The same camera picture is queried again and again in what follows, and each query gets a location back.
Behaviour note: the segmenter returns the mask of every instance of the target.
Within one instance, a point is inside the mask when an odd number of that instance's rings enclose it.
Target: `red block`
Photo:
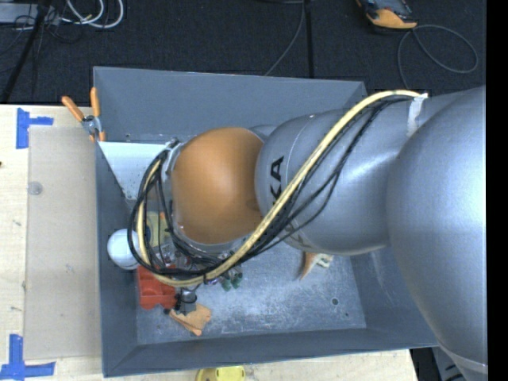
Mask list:
[[[140,306],[150,310],[157,305],[164,309],[171,309],[176,305],[176,290],[161,283],[149,270],[139,266],[137,268],[137,286],[140,297]]]

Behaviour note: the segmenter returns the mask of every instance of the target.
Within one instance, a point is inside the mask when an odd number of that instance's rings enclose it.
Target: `table surface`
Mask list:
[[[29,150],[16,149],[16,112],[19,106],[0,106],[0,364],[8,362],[9,335],[23,335],[25,309],[25,254],[27,233],[26,190],[29,173]],[[67,109],[59,106],[27,106],[31,117],[54,117],[53,127],[79,126]],[[88,108],[82,108],[91,114]],[[88,140],[84,130],[83,139]],[[52,379],[102,379],[101,358],[55,357]],[[27,361],[27,364],[48,362]],[[315,381],[372,380],[416,381],[418,378],[408,350],[331,356],[308,360],[292,360],[270,364],[245,365],[246,380],[277,381],[313,379]],[[157,375],[136,375],[121,379],[165,379],[192,381],[196,371],[177,371]]]

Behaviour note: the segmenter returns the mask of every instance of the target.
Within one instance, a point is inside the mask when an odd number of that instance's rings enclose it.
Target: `blue tape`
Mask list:
[[[53,375],[56,362],[25,365],[23,361],[23,337],[17,334],[9,335],[9,363],[2,364],[0,379],[16,379],[23,381],[26,377],[45,377]]]
[[[30,112],[21,108],[17,109],[16,124],[16,148],[27,148],[29,146],[29,126],[31,125],[53,125],[51,117],[30,118]]]

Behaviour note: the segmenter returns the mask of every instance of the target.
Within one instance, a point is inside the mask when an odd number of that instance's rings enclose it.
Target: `gray tray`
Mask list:
[[[94,85],[108,140],[143,143],[227,125],[279,125],[365,96],[353,81],[111,67],[94,69]],[[328,270],[299,281],[303,255],[287,244],[244,264],[237,290],[201,286],[212,320],[201,337],[191,336],[161,307],[141,309],[134,274],[108,258],[108,238],[127,226],[129,204],[98,146],[95,161],[104,376],[437,344],[389,248],[335,256]]]

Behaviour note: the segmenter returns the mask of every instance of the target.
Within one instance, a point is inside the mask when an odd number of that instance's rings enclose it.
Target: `gray robot arm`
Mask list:
[[[392,247],[441,347],[468,379],[486,379],[485,88],[428,98],[417,117],[411,104],[391,104],[375,120],[374,110],[358,117],[295,207],[323,188],[349,151],[337,181],[286,228],[286,242],[346,256]],[[256,169],[263,213],[343,113],[300,117],[269,136]]]

